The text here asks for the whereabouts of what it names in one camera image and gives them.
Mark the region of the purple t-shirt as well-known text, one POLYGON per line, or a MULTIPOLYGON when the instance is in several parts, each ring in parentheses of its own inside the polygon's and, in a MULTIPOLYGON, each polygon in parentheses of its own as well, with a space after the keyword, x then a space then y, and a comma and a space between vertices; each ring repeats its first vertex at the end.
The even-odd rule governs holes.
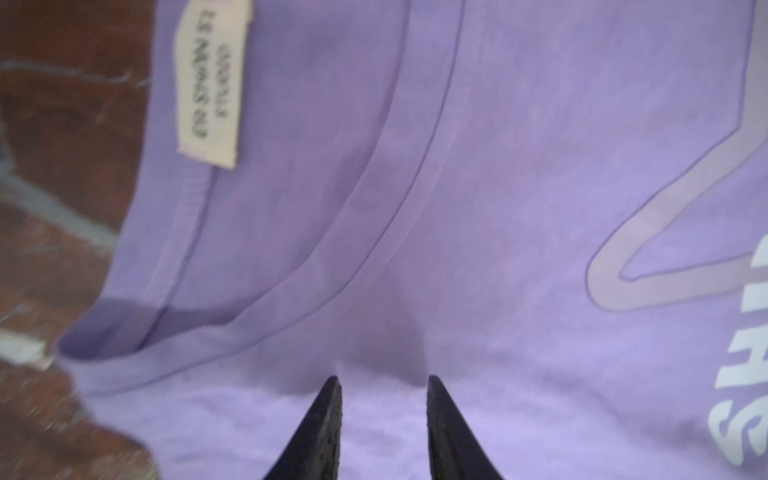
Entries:
POLYGON ((161 1, 138 183, 56 360, 164 479, 767 475, 763 1, 161 1))

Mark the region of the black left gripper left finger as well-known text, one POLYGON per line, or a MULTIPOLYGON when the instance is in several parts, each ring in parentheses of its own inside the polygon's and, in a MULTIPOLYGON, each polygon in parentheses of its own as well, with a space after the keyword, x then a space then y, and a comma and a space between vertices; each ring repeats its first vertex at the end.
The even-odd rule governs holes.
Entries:
POLYGON ((341 427, 342 388, 331 376, 264 480, 336 480, 341 427))

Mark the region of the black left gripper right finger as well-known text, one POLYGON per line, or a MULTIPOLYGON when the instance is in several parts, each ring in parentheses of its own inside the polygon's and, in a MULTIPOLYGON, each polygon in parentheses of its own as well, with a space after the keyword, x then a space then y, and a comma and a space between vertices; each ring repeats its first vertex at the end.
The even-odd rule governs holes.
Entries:
POLYGON ((428 379, 427 429, 432 479, 502 480, 436 375, 428 379))

